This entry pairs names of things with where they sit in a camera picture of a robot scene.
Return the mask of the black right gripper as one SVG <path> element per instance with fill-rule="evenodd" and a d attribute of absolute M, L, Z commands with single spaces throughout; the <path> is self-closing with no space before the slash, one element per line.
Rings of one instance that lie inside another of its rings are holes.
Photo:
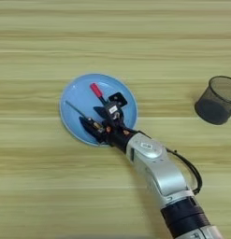
<path fill-rule="evenodd" d="M 116 147 L 125 153 L 129 140 L 137 134 L 137 131 L 127 128 L 122 119 L 116 119 L 113 122 L 109 122 L 106 119 L 108 117 L 108 113 L 102 106 L 95 106 L 94 111 L 102 119 L 105 119 L 102 122 L 104 127 L 92 118 L 80 117 L 79 121 L 84 130 L 99 144 L 105 142 L 111 147 Z"/>

